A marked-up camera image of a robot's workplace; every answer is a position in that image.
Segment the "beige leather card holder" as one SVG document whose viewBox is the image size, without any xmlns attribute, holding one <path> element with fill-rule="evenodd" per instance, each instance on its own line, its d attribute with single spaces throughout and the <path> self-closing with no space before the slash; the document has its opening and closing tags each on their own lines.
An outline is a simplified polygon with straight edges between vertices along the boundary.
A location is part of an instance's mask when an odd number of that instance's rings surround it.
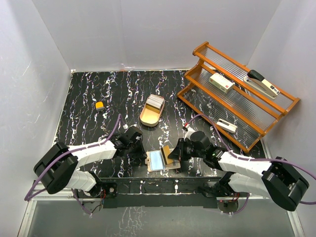
<svg viewBox="0 0 316 237">
<path fill-rule="evenodd" d="M 172 170 L 181 168 L 181 164 L 178 160 L 173 160 L 170 164 L 164 164 L 161 151 L 146 152 L 147 158 L 145 164 L 147 165 L 148 172 Z"/>
</svg>

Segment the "orange card magnetic stripe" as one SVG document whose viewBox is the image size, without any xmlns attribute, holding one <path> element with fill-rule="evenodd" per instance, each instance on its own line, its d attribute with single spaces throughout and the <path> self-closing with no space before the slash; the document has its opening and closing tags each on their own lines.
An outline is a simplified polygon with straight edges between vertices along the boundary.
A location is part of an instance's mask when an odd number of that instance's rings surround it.
<svg viewBox="0 0 316 237">
<path fill-rule="evenodd" d="M 161 147 L 160 149 L 161 154 L 162 154 L 162 159 L 165 165 L 169 165 L 173 163 L 173 159 L 168 158 L 170 155 L 171 151 L 168 145 Z"/>
</svg>

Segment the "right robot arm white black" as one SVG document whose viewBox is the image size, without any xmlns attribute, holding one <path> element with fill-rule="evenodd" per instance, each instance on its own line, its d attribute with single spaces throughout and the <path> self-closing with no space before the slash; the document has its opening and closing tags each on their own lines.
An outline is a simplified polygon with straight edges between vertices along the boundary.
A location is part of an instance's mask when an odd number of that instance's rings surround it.
<svg viewBox="0 0 316 237">
<path fill-rule="evenodd" d="M 201 158 L 210 168 L 225 173 L 216 184 L 204 188 L 204 192 L 216 196 L 255 194 L 270 198 L 287 211 L 296 210 L 310 186 L 286 160 L 238 156 L 214 146 L 202 131 L 188 132 L 184 138 L 180 138 L 168 158 L 179 161 Z"/>
</svg>

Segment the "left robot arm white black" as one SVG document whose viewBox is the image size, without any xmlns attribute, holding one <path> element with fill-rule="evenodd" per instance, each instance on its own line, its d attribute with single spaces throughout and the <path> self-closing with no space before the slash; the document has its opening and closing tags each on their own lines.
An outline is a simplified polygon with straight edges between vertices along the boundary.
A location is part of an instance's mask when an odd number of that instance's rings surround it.
<svg viewBox="0 0 316 237">
<path fill-rule="evenodd" d="M 33 171 L 51 195 L 68 188 L 97 197 L 103 189 L 102 181 L 95 173 L 81 171 L 80 168 L 117 157 L 146 158 L 142 139 L 143 132 L 136 126 L 130 126 L 124 133 L 82 146 L 66 146 L 63 142 L 57 142 L 37 162 Z"/>
</svg>

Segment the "beige oval card tray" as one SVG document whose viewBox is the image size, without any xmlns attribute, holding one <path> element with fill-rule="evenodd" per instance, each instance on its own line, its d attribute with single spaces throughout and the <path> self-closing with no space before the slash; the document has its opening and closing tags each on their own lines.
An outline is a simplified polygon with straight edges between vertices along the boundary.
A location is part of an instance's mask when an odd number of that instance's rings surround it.
<svg viewBox="0 0 316 237">
<path fill-rule="evenodd" d="M 162 115 L 165 102 L 160 110 L 153 108 L 145 103 L 143 110 L 139 116 L 140 121 L 143 125 L 148 127 L 154 127 L 158 124 L 159 119 Z"/>
</svg>

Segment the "white card stack in tray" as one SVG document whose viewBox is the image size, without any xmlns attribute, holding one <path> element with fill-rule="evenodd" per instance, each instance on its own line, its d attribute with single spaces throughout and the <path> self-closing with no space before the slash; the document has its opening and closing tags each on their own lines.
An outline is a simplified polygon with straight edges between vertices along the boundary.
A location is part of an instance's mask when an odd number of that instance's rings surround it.
<svg viewBox="0 0 316 237">
<path fill-rule="evenodd" d="M 146 104 L 153 107 L 153 108 L 160 110 L 164 104 L 164 98 L 160 97 L 158 95 L 151 94 L 148 97 Z"/>
</svg>

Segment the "orange yellow small block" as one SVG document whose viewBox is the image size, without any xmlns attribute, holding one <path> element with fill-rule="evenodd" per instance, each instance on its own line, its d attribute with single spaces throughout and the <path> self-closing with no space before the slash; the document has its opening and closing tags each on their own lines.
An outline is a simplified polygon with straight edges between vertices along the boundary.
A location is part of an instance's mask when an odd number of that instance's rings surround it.
<svg viewBox="0 0 316 237">
<path fill-rule="evenodd" d="M 95 104 L 96 111 L 103 111 L 105 109 L 103 102 L 99 101 Z"/>
</svg>

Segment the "orange wooden shelf rack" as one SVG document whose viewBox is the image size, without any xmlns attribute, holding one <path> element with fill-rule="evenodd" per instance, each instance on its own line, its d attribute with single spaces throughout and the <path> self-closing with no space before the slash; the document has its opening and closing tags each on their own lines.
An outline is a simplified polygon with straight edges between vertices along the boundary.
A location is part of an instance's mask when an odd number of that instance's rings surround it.
<svg viewBox="0 0 316 237">
<path fill-rule="evenodd" d="M 207 41 L 195 48 L 193 55 L 198 62 L 185 73 L 189 84 L 178 93 L 178 98 L 214 123 L 223 119 L 236 125 L 235 134 L 218 129 L 246 153 L 300 100 L 274 84 L 280 91 L 275 100 L 256 91 L 243 81 L 250 69 Z M 214 73 L 235 84 L 227 94 L 209 82 Z"/>
</svg>

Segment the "white staples box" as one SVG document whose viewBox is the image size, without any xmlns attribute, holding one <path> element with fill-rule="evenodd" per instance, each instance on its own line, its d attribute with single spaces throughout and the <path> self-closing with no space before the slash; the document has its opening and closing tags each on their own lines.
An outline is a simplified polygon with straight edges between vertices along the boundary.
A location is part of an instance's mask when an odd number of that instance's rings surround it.
<svg viewBox="0 0 316 237">
<path fill-rule="evenodd" d="M 235 85 L 233 82 L 229 81 L 219 73 L 214 73 L 213 75 L 211 75 L 209 78 L 209 82 L 225 94 L 227 94 Z"/>
</svg>

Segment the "large black beige stapler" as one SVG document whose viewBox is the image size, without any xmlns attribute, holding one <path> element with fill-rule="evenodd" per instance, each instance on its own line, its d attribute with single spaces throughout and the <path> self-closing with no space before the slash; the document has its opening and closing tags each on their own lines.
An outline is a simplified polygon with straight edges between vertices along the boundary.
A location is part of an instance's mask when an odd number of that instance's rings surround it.
<svg viewBox="0 0 316 237">
<path fill-rule="evenodd" d="M 275 100 L 280 91 L 256 70 L 250 70 L 243 81 L 261 94 Z"/>
</svg>

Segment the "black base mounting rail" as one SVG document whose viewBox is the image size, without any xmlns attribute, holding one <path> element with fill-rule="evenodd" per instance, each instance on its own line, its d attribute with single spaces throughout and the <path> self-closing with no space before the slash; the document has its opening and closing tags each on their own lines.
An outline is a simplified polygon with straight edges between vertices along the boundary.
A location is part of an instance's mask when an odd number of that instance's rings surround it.
<svg viewBox="0 0 316 237">
<path fill-rule="evenodd" d="M 84 203 L 96 201 L 103 208 L 191 207 L 217 208 L 220 200 L 239 201 L 245 193 L 227 195 L 212 191 L 218 177 L 103 178 L 93 195 L 76 190 Z"/>
</svg>

